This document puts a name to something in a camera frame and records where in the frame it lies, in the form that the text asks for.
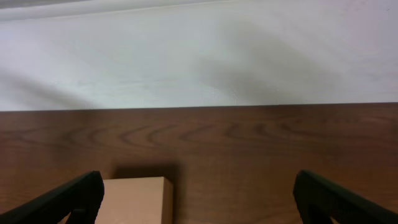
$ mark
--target brown tabletop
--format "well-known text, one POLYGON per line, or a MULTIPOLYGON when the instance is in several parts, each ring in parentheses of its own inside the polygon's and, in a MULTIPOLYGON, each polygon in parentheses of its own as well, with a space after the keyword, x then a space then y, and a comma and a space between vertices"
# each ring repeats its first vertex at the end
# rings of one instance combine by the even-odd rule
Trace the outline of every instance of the brown tabletop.
POLYGON ((398 212, 398 104, 0 113, 0 212, 89 170, 166 176, 176 223, 300 223, 310 169, 398 212))

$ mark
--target white backdrop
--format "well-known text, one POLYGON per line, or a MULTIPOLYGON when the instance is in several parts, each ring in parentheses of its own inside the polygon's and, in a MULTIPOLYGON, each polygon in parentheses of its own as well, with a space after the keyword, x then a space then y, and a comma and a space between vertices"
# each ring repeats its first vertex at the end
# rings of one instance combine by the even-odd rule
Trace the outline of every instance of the white backdrop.
POLYGON ((126 2, 0 9, 0 110, 398 101, 398 1, 126 2))

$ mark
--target cardboard box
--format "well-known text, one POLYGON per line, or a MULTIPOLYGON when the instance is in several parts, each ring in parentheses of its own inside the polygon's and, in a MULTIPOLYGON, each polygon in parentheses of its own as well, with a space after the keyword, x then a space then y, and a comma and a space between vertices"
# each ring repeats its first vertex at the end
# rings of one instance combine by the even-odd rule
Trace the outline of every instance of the cardboard box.
POLYGON ((171 224, 172 184, 164 177, 104 180, 96 224, 171 224))

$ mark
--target white wall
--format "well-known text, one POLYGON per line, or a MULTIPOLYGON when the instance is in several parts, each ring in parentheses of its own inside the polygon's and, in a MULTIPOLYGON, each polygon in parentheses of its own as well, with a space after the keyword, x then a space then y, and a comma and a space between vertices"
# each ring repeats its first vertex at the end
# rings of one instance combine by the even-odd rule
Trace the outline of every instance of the white wall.
POLYGON ((96 2, 0 10, 0 110, 398 101, 398 1, 96 2))

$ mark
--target wood grain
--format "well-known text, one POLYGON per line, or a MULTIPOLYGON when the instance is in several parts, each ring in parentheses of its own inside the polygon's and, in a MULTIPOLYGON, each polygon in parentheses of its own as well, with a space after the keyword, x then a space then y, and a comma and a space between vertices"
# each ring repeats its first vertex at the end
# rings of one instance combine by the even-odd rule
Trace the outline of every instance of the wood grain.
POLYGON ((398 104, 0 113, 0 212, 88 170, 164 175, 176 223, 300 223, 311 169, 398 212, 398 104))

